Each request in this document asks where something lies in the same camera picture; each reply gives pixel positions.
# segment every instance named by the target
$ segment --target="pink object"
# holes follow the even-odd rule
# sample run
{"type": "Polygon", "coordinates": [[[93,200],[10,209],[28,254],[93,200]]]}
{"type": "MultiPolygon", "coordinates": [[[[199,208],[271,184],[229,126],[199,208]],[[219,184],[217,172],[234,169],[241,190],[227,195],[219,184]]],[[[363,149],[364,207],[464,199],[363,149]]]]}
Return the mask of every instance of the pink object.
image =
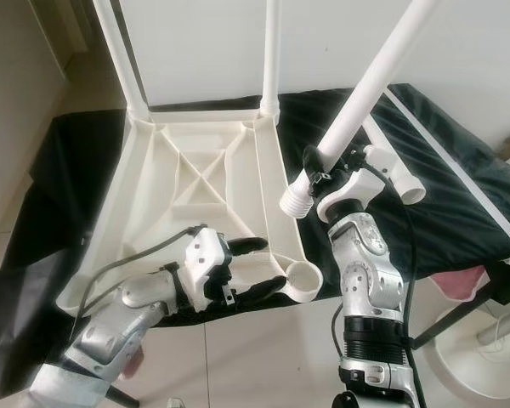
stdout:
{"type": "Polygon", "coordinates": [[[468,302],[476,296],[476,290],[484,273],[485,268],[483,266],[476,266],[464,270],[433,274],[431,279],[448,299],[468,302]]]}

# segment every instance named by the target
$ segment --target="white plastic tube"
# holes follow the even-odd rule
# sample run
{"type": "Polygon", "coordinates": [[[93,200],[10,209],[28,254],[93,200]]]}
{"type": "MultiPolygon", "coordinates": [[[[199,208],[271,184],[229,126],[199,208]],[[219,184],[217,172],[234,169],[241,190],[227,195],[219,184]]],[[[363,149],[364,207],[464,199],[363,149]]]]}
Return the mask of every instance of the white plastic tube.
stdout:
{"type": "MultiPolygon", "coordinates": [[[[413,0],[406,9],[318,145],[326,170],[336,164],[348,147],[400,63],[420,37],[438,2],[413,0]]],[[[313,204],[308,189],[309,180],[306,172],[302,171],[281,197],[281,209],[291,217],[304,218],[313,204]]]]}
{"type": "Polygon", "coordinates": [[[278,81],[280,75],[281,0],[266,2],[266,33],[264,35],[264,74],[261,116],[280,117],[278,81]]]}
{"type": "Polygon", "coordinates": [[[131,117],[141,121],[149,121],[150,113],[142,98],[133,67],[128,58],[125,43],[122,40],[116,16],[113,14],[110,0],[93,0],[96,14],[99,17],[105,41],[110,50],[111,60],[116,68],[122,91],[127,100],[127,110],[131,117]]]}
{"type": "Polygon", "coordinates": [[[406,205],[415,204],[423,199],[427,191],[423,187],[419,178],[410,173],[410,170],[400,160],[399,155],[385,137],[382,129],[377,125],[376,121],[369,115],[363,121],[363,128],[371,143],[375,146],[381,147],[385,150],[392,151],[398,158],[393,168],[389,169],[389,179],[394,185],[394,188],[399,193],[400,199],[406,205]]]}

